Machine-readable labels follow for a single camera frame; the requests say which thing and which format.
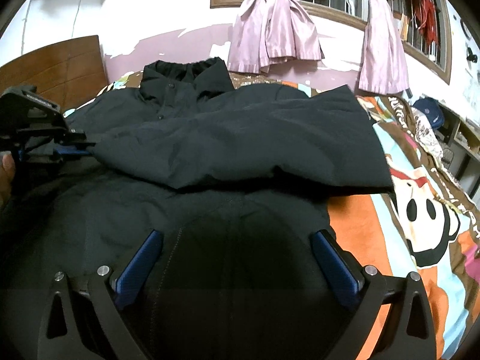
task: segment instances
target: red cloth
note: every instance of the red cloth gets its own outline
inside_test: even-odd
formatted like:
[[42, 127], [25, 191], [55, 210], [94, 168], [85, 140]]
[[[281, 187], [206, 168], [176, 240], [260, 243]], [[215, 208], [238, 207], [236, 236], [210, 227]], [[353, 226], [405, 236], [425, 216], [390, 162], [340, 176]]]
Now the red cloth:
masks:
[[412, 3], [418, 30], [423, 35], [427, 47], [430, 47], [432, 42], [438, 44], [434, 3], [431, 0], [412, 0]]

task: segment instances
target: cartoon print blanket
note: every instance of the cartoon print blanket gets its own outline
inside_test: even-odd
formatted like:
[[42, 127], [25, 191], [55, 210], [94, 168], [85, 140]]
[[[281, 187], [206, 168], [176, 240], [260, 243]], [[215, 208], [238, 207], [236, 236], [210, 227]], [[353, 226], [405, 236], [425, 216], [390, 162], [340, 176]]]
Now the cartoon print blanket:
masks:
[[[435, 325], [437, 358], [452, 357], [480, 312], [480, 212], [416, 136], [410, 106], [395, 97], [358, 97], [377, 123], [395, 193], [333, 198], [339, 245], [384, 275], [418, 271]], [[388, 313], [382, 307], [358, 359], [367, 359]]]

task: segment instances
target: cartoon eye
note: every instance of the cartoon eye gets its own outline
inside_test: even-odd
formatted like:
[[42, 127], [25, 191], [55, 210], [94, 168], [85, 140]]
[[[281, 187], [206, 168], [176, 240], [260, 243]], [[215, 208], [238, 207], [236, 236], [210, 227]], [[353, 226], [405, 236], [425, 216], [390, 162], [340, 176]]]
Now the cartoon eye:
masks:
[[427, 212], [431, 220], [435, 220], [435, 218], [437, 217], [437, 212], [435, 211], [434, 204], [431, 202], [430, 199], [427, 199]]
[[417, 219], [417, 204], [413, 199], [410, 199], [409, 204], [406, 205], [406, 217], [411, 222]]

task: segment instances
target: window frame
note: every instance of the window frame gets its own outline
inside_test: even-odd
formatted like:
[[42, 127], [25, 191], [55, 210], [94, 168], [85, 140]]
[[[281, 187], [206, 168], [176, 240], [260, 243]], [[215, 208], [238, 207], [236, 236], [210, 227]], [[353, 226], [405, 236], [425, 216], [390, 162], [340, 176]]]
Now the window frame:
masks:
[[[210, 0], [210, 8], [238, 8], [240, 5], [242, 5], [242, 2], [243, 0]], [[423, 66], [433, 71], [438, 77], [440, 77], [449, 85], [452, 72], [452, 31], [450, 28], [450, 18], [448, 15], [446, 0], [438, 0], [437, 2], [440, 3], [439, 8], [441, 10], [443, 21], [443, 26], [440, 26], [442, 31], [440, 36], [442, 41], [445, 42], [445, 70], [435, 62], [430, 61], [428, 56], [424, 55], [423, 52], [417, 50], [411, 44], [407, 42], [402, 43], [406, 54], [415, 58]], [[300, 3], [311, 16], [322, 17], [323, 19], [345, 24], [361, 31], [365, 31], [367, 26], [367, 22], [365, 20], [349, 15], [346, 12], [338, 9], [325, 7], [324, 5], [314, 4], [308, 1], [300, 1]]]

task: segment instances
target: cartoon character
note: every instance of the cartoon character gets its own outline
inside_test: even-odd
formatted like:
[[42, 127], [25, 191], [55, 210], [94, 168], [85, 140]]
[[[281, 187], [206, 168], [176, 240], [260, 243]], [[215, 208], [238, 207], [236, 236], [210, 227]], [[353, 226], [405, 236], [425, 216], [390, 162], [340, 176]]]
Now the cartoon character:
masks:
[[460, 220], [455, 211], [435, 199], [423, 168], [404, 172], [395, 169], [387, 156], [395, 188], [391, 196], [406, 245], [418, 268], [435, 266], [448, 244], [457, 239]]

